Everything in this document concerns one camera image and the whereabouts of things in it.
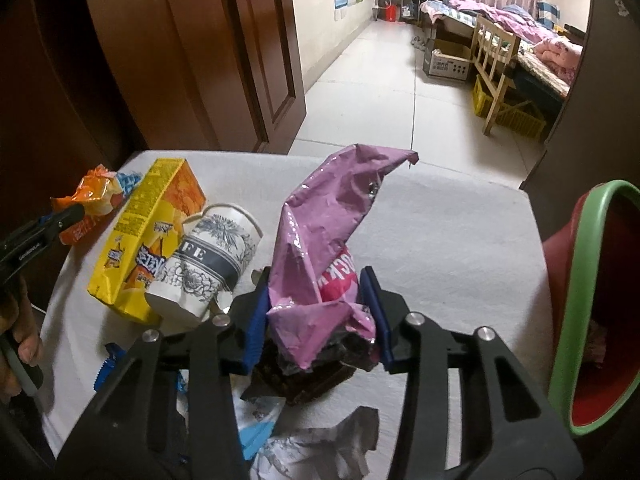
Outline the person left hand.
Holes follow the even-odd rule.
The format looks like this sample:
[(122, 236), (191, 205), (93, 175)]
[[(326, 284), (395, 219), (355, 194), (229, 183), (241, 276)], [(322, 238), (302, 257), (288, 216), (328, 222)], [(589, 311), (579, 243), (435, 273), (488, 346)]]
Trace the person left hand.
[[(43, 355), (32, 303), (28, 298), (27, 285), (22, 276), (20, 282), (1, 292), (1, 333), (9, 333), (18, 343), (17, 355), (29, 366), (36, 366)], [(17, 396), (22, 387), (6, 358), (0, 363), (1, 402), (7, 404)]]

